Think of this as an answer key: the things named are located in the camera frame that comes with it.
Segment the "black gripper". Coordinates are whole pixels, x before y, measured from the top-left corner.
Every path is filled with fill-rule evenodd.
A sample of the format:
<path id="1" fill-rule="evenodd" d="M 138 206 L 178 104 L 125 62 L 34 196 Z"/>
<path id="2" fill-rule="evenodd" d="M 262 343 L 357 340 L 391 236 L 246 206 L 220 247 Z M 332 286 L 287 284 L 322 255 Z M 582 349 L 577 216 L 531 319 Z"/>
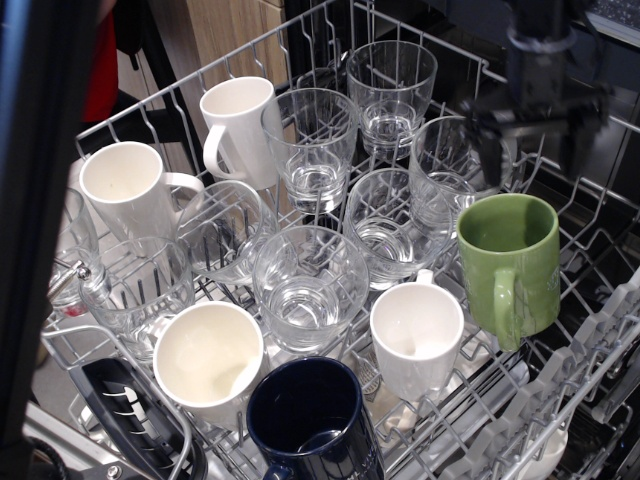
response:
<path id="1" fill-rule="evenodd" d="M 507 84 L 464 106 L 464 132 L 478 154 L 488 186 L 502 186 L 510 168 L 505 137 L 560 135 L 559 164 L 564 175 L 579 175 L 595 138 L 607 123 L 608 90 L 570 78 L 567 65 L 577 34 L 586 27 L 603 42 L 587 17 L 591 1 L 510 1 Z"/>

